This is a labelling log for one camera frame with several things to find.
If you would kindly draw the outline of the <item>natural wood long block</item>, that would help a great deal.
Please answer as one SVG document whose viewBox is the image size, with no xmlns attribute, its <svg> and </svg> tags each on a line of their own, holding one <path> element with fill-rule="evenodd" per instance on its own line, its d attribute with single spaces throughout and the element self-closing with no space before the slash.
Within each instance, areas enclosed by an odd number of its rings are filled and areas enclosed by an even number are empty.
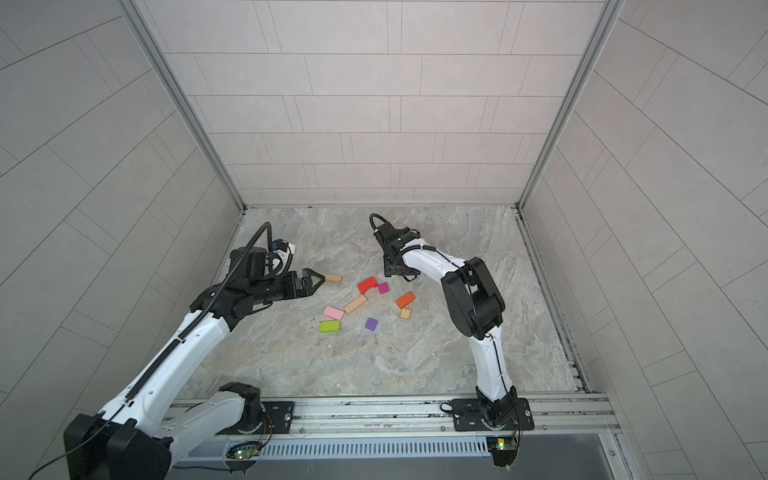
<svg viewBox="0 0 768 480">
<path fill-rule="evenodd" d="M 347 304 L 344 307 L 344 311 L 347 315 L 351 315 L 355 311 L 357 311 L 360 307 L 362 307 L 367 302 L 367 297 L 365 295 L 359 295 L 357 298 L 355 298 L 353 301 L 351 301 L 349 304 Z"/>
</svg>

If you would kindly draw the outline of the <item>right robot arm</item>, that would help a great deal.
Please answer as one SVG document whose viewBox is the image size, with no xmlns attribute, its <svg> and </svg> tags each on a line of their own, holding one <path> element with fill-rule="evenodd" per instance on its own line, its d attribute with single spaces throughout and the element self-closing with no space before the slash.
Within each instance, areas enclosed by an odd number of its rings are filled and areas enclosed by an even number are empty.
<svg viewBox="0 0 768 480">
<path fill-rule="evenodd" d="M 419 231 L 397 228 L 378 213 L 369 216 L 369 223 L 383 252 L 385 276 L 411 282 L 424 275 L 440 284 L 453 325 L 469 339 L 484 424 L 492 430 L 532 430 L 527 400 L 518 395 L 504 359 L 505 302 L 485 262 L 444 253 L 428 244 Z"/>
</svg>

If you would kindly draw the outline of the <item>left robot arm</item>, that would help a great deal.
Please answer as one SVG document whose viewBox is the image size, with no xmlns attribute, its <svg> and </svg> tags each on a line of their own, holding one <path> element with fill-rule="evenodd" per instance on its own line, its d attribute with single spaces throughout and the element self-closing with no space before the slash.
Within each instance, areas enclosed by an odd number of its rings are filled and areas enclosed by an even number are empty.
<svg viewBox="0 0 768 480">
<path fill-rule="evenodd" d="M 172 467 L 215 434 L 267 433 L 272 427 L 258 388 L 229 382 L 211 398 L 171 420 L 165 415 L 208 354 L 256 304 L 313 295 L 325 281 L 305 268 L 280 278 L 240 278 L 214 285 L 191 305 L 163 349 L 96 415 L 78 415 L 63 440 L 73 479 L 163 479 Z"/>
</svg>

